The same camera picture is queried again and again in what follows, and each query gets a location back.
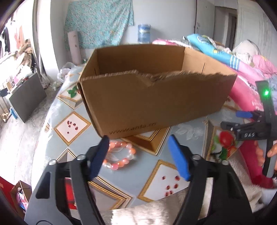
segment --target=door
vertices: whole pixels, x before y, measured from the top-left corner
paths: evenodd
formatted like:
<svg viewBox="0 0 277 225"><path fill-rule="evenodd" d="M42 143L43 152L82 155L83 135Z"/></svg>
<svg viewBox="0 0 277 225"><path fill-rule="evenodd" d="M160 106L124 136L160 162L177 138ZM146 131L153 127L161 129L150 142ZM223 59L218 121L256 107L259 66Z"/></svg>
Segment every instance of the door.
<svg viewBox="0 0 277 225"><path fill-rule="evenodd" d="M207 0L197 0L197 13L194 32L213 38L215 7Z"/></svg>
<svg viewBox="0 0 277 225"><path fill-rule="evenodd" d="M277 66L277 31L258 3L238 0L235 46L247 39L254 42L261 54Z"/></svg>

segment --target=blue sleeve with white stripes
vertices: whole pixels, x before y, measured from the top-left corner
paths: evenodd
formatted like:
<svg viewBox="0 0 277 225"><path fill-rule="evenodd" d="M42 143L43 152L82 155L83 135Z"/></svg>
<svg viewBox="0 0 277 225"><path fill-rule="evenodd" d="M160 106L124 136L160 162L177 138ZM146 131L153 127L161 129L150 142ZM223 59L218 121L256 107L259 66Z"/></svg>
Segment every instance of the blue sleeve with white stripes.
<svg viewBox="0 0 277 225"><path fill-rule="evenodd" d="M238 70L240 60L231 54L217 50L207 38L199 34L191 34L187 36L187 39L194 46L198 47L204 54L213 57L214 59L224 63L225 65L235 70Z"/></svg>

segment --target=gray floor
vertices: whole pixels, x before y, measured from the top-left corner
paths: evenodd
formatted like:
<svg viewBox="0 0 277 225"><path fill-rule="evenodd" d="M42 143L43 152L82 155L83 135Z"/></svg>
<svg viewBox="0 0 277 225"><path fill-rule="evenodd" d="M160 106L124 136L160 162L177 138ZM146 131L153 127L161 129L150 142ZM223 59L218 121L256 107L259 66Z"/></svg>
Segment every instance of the gray floor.
<svg viewBox="0 0 277 225"><path fill-rule="evenodd" d="M57 91L46 90L47 97L34 110L26 123L12 116L0 129L0 176L15 184L31 184L33 156L46 114Z"/></svg>

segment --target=open cardboard box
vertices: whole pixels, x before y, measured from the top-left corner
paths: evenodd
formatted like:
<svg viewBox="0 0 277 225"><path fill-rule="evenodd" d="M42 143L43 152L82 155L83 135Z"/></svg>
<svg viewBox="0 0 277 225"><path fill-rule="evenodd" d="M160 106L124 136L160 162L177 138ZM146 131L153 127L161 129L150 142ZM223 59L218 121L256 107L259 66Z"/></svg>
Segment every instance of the open cardboard box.
<svg viewBox="0 0 277 225"><path fill-rule="evenodd" d="M16 208L16 211L18 213L18 215L24 219L25 217L25 213L23 212L23 209L18 205L18 202L16 200L16 195L18 195L18 191L17 189L21 188L23 190L23 194L25 196L25 198L27 199L27 201L29 202L30 197L32 195L32 187L26 183L24 183L23 181L19 181L16 185L14 185L14 187L11 189L11 196L12 196L12 201L14 203L14 206Z"/></svg>
<svg viewBox="0 0 277 225"><path fill-rule="evenodd" d="M95 49L78 87L98 134L114 139L219 111L236 77L190 48L121 45Z"/></svg>

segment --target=teal floral fabric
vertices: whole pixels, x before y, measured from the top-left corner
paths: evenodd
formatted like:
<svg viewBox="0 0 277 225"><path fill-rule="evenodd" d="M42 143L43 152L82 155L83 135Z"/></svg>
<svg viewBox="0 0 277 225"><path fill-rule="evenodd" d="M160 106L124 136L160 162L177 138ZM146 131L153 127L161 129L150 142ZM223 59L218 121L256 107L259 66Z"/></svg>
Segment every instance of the teal floral fabric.
<svg viewBox="0 0 277 225"><path fill-rule="evenodd" d="M65 21L67 33L78 31L80 48L118 45L127 26L134 25L132 0L84 0L70 2Z"/></svg>

